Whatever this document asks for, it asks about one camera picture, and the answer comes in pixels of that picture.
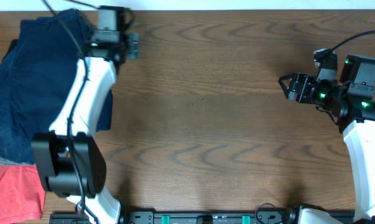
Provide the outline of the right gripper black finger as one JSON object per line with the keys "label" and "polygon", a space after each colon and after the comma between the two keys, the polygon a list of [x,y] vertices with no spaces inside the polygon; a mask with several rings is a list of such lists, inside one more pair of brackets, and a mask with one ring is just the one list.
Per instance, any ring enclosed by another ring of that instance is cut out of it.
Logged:
{"label": "right gripper black finger", "polygon": [[294,79],[295,77],[295,73],[291,73],[291,74],[288,74],[288,75],[284,75],[284,76],[281,76],[278,80],[279,83],[284,83],[285,81],[288,81],[290,82],[291,79]]}
{"label": "right gripper black finger", "polygon": [[295,92],[293,91],[293,89],[290,89],[290,87],[287,86],[283,81],[279,81],[279,85],[288,100],[295,99]]}

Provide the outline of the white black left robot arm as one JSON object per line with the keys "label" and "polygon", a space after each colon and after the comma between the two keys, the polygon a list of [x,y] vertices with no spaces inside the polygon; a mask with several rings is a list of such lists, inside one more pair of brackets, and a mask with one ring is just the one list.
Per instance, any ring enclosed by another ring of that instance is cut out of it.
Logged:
{"label": "white black left robot arm", "polygon": [[118,68],[138,57],[130,8],[97,7],[98,23],[84,44],[67,99],[46,133],[31,142],[43,189],[74,203],[75,212],[53,213],[50,223],[129,223],[122,204],[107,187],[106,162],[96,142],[96,127]]}

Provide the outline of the navy blue shorts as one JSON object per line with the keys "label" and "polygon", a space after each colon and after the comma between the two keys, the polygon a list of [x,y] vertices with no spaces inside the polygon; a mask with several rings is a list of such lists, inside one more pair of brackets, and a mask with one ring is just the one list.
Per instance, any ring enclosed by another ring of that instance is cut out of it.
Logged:
{"label": "navy blue shorts", "polygon": [[31,140],[46,133],[73,85],[77,45],[93,27],[80,11],[23,20],[19,37],[0,64],[0,157],[34,163]]}

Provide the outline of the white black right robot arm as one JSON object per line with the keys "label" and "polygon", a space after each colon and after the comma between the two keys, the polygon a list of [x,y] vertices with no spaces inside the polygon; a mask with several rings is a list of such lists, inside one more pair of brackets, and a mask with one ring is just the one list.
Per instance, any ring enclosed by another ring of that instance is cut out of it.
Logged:
{"label": "white black right robot arm", "polygon": [[353,172],[353,223],[375,223],[375,58],[348,55],[339,79],[336,54],[317,55],[315,64],[317,75],[291,73],[279,85],[288,100],[315,105],[338,127]]}

